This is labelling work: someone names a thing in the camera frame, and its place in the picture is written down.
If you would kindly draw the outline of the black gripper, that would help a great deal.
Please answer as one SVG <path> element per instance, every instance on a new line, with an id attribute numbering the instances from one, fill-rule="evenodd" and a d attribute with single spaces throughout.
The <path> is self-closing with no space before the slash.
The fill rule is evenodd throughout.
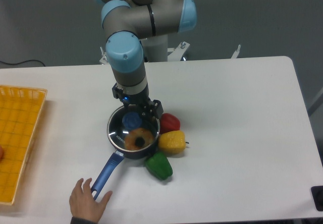
<path id="1" fill-rule="evenodd" d="M 123 103 L 124 106 L 139 105 L 141 108 L 141 115 L 148 120 L 160 119 L 163 115 L 163 106 L 159 100 L 150 100 L 149 87 L 145 86 L 143 90 L 138 93 L 134 92 L 134 87 L 126 87 L 124 90 L 118 87 L 118 84 L 112 87 L 113 97 Z"/>

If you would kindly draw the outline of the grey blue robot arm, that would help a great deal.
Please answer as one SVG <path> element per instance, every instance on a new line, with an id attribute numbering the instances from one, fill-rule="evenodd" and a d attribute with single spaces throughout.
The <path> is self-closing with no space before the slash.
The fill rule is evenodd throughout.
<path id="1" fill-rule="evenodd" d="M 149 98 L 142 39 L 182 33 L 195 28 L 194 0 L 97 0 L 103 3 L 101 26 L 106 57 L 116 83 L 113 96 L 124 107 L 137 105 L 159 119 L 163 107 Z"/>

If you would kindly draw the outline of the dark sleeve forearm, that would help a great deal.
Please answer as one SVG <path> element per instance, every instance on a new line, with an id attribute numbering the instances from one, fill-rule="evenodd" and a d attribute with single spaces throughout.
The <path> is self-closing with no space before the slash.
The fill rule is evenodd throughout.
<path id="1" fill-rule="evenodd" d="M 98 224 L 98 221 L 73 216 L 70 224 Z"/>

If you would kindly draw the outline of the person's hand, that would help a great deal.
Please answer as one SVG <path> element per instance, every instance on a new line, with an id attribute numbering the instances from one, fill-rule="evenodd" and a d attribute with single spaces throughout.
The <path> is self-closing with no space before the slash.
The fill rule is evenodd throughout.
<path id="1" fill-rule="evenodd" d="M 90 189 L 92 178 L 87 179 L 85 183 L 83 181 L 83 178 L 77 181 L 69 198 L 72 217 L 87 218 L 99 222 L 113 192 L 108 191 L 100 202 L 96 202 Z"/>

